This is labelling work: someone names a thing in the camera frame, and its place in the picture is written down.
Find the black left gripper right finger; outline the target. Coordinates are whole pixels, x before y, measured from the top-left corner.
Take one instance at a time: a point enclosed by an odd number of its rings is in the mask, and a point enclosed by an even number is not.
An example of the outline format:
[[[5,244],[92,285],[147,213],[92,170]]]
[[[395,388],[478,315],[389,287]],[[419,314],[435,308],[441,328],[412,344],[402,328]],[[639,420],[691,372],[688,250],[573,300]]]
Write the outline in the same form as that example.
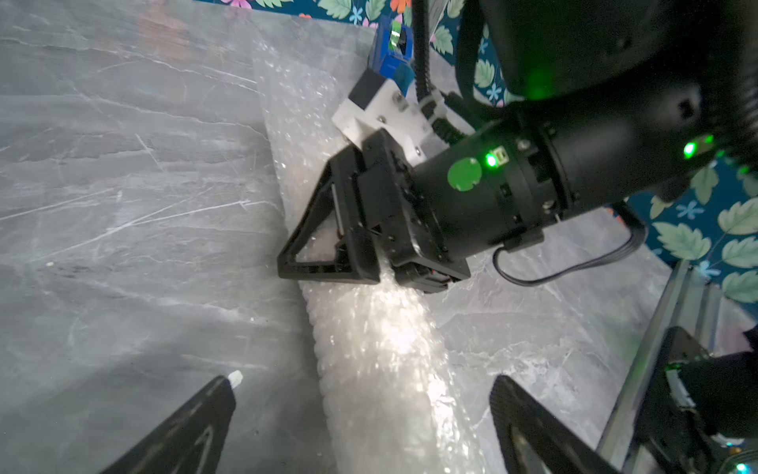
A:
[[[490,408],[508,473],[617,471],[509,376],[495,379]]]

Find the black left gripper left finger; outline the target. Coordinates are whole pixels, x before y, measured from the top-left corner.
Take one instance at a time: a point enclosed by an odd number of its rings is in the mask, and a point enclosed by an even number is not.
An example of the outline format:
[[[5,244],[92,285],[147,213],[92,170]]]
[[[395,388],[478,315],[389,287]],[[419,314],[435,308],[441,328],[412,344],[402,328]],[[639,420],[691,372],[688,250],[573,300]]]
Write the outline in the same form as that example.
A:
[[[217,376],[106,473],[214,473],[236,408],[240,371]]]

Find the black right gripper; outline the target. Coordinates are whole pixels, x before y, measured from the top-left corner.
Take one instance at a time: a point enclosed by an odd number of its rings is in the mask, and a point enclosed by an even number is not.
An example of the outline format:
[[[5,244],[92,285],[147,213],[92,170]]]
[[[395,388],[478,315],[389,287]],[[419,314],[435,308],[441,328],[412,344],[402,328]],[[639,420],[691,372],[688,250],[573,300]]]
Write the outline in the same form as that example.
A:
[[[285,280],[378,284],[372,234],[399,286],[444,292],[470,278],[466,261],[448,255],[413,167],[389,132],[378,130],[330,158],[302,217],[278,255]]]

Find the clear bubble wrap sheet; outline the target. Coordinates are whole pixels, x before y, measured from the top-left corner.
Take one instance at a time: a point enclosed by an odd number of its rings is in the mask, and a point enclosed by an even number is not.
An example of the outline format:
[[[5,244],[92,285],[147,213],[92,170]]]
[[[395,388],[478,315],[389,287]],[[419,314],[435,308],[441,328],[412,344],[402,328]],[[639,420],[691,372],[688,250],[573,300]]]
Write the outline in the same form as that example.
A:
[[[293,230],[326,161],[345,144],[327,122],[363,71],[354,51],[265,47],[266,128]],[[485,473],[489,466],[422,295],[387,262],[374,286],[302,282],[319,387],[341,473]]]

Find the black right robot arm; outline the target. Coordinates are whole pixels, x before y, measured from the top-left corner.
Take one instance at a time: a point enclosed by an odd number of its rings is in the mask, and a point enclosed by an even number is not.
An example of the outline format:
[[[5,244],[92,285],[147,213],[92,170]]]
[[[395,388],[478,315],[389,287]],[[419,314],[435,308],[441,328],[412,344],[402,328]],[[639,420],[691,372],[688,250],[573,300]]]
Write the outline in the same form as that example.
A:
[[[609,265],[647,229],[625,204],[674,199],[719,152],[757,171],[753,1],[467,1],[455,74],[456,130],[430,84],[424,3],[414,3],[418,105],[448,148],[412,165],[383,120],[332,157],[278,255],[286,280],[443,292],[468,259],[515,252],[544,229],[611,205],[629,228]]]

